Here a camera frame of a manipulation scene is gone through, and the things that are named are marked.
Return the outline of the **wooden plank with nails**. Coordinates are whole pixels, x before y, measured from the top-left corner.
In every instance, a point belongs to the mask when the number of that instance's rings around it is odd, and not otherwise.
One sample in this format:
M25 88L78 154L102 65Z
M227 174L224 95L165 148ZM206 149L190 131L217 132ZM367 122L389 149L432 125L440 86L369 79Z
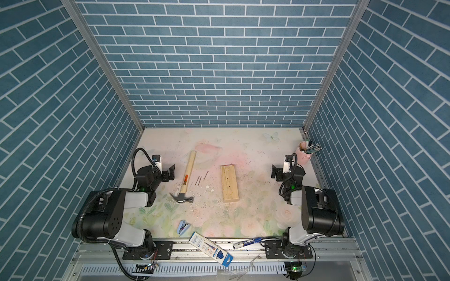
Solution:
M223 201L225 203L239 201L239 190L237 186L237 177L234 165L221 166L221 182Z

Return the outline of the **wooden claw hammer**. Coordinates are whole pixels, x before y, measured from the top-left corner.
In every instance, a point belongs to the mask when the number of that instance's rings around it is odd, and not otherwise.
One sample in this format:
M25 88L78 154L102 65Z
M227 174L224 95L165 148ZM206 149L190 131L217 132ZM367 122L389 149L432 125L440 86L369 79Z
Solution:
M188 190L188 184L191 178L195 158L196 158L196 151L191 151L186 165L185 175L183 178L183 184L181 186L180 192L177 196L171 193L172 198L177 203L185 203L185 202L193 203L194 197L186 197L186 192Z

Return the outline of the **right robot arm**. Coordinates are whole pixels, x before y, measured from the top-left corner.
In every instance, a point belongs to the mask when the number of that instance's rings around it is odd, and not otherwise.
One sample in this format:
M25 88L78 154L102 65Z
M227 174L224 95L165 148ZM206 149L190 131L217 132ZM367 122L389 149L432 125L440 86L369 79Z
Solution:
M281 249L299 249L319 237L343 235L345 219L336 192L303 184L305 169L293 153L284 158L284 167L272 166L271 178L281 183L278 195L292 206L301 207L301 223L283 233Z

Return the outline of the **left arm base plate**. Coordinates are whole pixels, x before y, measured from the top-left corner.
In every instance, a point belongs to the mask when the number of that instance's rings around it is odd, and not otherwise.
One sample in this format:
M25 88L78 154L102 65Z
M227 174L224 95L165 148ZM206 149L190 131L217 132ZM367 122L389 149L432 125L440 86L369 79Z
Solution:
M154 241L149 246L125 248L123 260L125 261L149 261L169 260L172 254L173 241Z

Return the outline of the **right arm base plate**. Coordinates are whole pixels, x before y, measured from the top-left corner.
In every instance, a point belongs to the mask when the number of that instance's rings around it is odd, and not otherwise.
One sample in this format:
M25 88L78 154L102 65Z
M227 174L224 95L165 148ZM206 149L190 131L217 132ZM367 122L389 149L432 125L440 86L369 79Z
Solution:
M311 259L311 247L299 246L282 240L263 240L261 242L267 259Z

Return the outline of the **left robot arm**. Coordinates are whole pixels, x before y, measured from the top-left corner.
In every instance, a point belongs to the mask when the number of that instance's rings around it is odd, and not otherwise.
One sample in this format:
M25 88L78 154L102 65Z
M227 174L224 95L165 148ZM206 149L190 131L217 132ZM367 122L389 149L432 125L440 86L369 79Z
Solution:
M155 248L150 231L124 222L124 211L151 207L158 186L175 179L175 169L172 165L163 170L160 155L150 156L145 149L137 148L131 159L132 187L90 192L71 227L72 236L85 243L139 249L149 255Z

